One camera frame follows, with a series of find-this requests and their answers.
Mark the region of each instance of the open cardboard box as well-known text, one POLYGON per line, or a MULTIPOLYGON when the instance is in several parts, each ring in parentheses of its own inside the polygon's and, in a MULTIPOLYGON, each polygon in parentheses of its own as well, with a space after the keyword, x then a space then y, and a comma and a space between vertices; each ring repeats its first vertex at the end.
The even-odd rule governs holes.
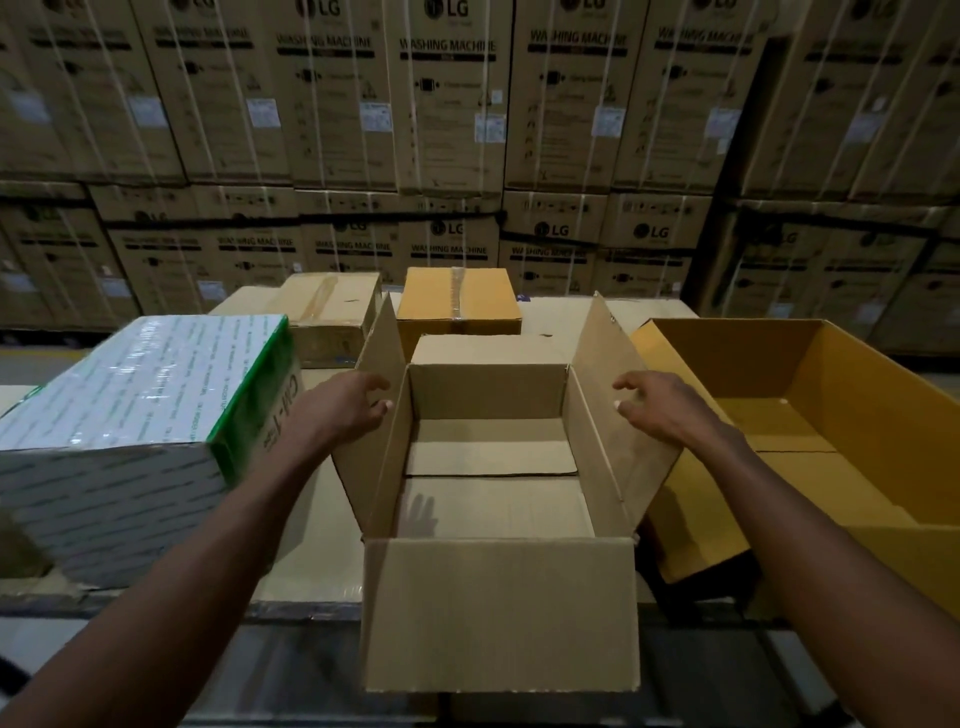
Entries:
MULTIPOLYGON (((960 404, 821 321, 656 319, 631 337, 775 471, 960 617, 960 404)), ((649 511, 668 582, 749 549, 689 451, 649 511)))
POLYGON ((633 534, 679 454, 613 408, 643 369, 594 298, 573 362, 539 336, 423 336, 381 308, 357 362, 396 407, 334 464, 364 534, 371 691, 639 685, 633 534))

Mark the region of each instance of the label sticker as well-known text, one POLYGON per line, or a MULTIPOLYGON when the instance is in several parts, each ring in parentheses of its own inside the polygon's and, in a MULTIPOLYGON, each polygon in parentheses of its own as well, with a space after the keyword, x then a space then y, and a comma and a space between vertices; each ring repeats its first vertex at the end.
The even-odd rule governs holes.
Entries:
POLYGON ((247 99, 247 112, 255 129, 279 129, 280 114, 276 99, 247 99))
POLYGON ((50 111, 43 97, 35 91, 7 91, 16 115, 28 124, 52 124, 50 111))
POLYGON ((593 136, 607 136, 619 139, 623 133, 623 120, 627 110, 621 107, 597 107, 593 110, 593 136))
POLYGON ((473 115, 473 141, 478 144, 504 144, 507 141, 507 115, 488 113, 486 133, 482 113, 473 115))
POLYGON ((11 293, 36 293, 36 286, 26 273, 0 273, 3 287, 11 293))
POLYGON ((854 320, 858 324, 867 324, 868 326, 872 326, 880 320, 880 316, 883 315, 883 311, 886 307, 886 303, 864 303, 856 309, 856 316, 854 317, 854 320))
POLYGON ((221 280, 198 280, 197 287, 200 288, 200 295, 204 301, 225 301, 227 291, 221 280))
POLYGON ((360 128, 364 132, 392 132, 394 118, 390 113, 390 104, 361 101, 360 128))
POLYGON ((166 129, 167 114, 158 96, 128 96, 133 121, 142 129, 166 129))
POLYGON ((874 140, 876 133, 883 126, 883 120, 887 118, 885 113, 876 113, 874 111, 861 111, 850 123, 847 129, 847 135, 844 137, 844 144, 869 144, 874 140))
POLYGON ((104 295, 112 299, 129 299, 133 295, 130 287, 124 279, 100 279, 100 287, 104 290, 104 295))
POLYGON ((736 125, 740 122, 740 109, 713 107, 707 117, 704 136, 707 139, 733 139, 736 125))
POLYGON ((767 309, 767 318, 768 319, 788 319, 790 314, 793 313, 793 304, 792 303, 771 303, 770 307, 767 309))

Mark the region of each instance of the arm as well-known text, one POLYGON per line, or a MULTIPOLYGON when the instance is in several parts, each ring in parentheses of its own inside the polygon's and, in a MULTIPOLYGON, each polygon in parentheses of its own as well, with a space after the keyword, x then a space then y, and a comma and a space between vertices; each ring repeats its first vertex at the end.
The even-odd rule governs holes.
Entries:
POLYGON ((0 728, 176 726, 236 631, 310 475, 376 429, 382 377, 337 375, 294 404, 274 448, 182 544, 34 677, 0 728))
POLYGON ((631 372, 617 410, 713 475, 786 616, 871 726, 960 725, 960 624, 777 475, 678 376, 631 372))

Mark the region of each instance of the hand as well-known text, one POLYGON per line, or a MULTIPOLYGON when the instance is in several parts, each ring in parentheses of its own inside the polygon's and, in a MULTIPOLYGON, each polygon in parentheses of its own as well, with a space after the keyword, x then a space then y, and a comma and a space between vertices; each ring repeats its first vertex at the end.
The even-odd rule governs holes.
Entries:
POLYGON ((627 372, 613 389, 634 389, 642 402, 617 401, 616 411, 638 430, 665 443, 695 449, 726 425, 704 399, 677 375, 666 372, 627 372))
POLYGON ((367 394, 389 389, 390 382, 369 372, 342 372, 300 395, 290 409, 280 443, 298 462, 320 464, 335 448, 380 427, 394 403, 367 394))

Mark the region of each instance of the forearm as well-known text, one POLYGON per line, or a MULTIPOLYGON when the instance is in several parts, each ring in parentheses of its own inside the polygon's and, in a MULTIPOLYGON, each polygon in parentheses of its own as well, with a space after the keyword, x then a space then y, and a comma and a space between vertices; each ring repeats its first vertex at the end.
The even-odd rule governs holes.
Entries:
POLYGON ((960 630, 726 425, 691 447, 829 682, 868 725, 957 724, 960 630))
POLYGON ((240 623, 312 470, 283 451, 268 455, 44 666, 0 726, 177 725, 240 623))

